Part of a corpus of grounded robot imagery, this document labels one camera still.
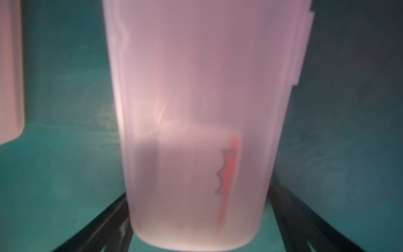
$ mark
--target metal bar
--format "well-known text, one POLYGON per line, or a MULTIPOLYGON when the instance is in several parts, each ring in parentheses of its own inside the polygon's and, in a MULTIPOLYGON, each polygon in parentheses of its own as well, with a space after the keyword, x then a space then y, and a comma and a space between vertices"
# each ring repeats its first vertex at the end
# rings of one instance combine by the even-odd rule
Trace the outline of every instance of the metal bar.
POLYGON ((129 208, 126 194, 123 194, 81 231, 55 249, 54 252, 101 251, 109 238, 128 219, 128 216, 129 208))
POLYGON ((127 218, 114 236, 106 243, 104 252, 127 252, 132 236, 133 230, 131 229, 130 219, 127 218))
POLYGON ((276 179, 270 185, 268 197, 287 252, 310 251, 307 241, 318 252, 364 251, 276 179))

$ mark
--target pink container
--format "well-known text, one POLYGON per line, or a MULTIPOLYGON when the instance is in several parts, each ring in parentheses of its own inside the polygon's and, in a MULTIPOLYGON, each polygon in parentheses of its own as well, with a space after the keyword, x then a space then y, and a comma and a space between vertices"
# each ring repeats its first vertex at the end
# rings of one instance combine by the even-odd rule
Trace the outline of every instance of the pink container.
POLYGON ((21 8, 19 0, 0 0, 0 144, 24 129, 21 8))
POLYGON ((222 251, 258 231, 310 0, 104 0, 133 230, 222 251))

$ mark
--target teal wall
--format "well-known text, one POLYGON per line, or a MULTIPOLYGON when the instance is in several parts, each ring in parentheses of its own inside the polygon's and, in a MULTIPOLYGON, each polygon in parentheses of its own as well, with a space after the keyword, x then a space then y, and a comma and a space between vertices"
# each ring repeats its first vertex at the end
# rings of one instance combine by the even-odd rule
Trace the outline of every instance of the teal wall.
POLYGON ((275 169, 367 251, 401 251, 403 2, 316 1, 275 169))
MULTIPOLYGON (((403 236, 403 12, 318 0, 275 164, 368 251, 403 236)), ((49 251, 124 192, 99 0, 23 0, 26 127, 0 146, 2 251, 49 251)), ((161 251, 133 237, 131 250, 161 251)), ((270 206, 246 251, 284 251, 270 206)))

